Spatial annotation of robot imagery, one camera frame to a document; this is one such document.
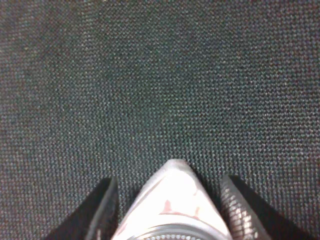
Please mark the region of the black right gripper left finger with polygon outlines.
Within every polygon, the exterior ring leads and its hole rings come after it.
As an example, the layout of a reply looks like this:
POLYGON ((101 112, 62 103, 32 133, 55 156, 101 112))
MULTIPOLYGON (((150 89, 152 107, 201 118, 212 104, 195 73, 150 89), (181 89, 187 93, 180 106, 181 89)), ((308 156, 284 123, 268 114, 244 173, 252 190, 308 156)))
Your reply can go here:
POLYGON ((110 240, 118 227, 118 216, 117 178, 104 178, 82 204, 45 239, 110 240))

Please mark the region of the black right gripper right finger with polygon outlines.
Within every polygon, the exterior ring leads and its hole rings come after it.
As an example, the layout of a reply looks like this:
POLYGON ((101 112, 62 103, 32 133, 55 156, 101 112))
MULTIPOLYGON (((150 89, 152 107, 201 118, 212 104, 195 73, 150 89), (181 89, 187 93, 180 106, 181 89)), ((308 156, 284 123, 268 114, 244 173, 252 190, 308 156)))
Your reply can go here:
POLYGON ((238 176, 220 184, 221 213, 234 240, 309 240, 310 235, 287 220, 238 176))

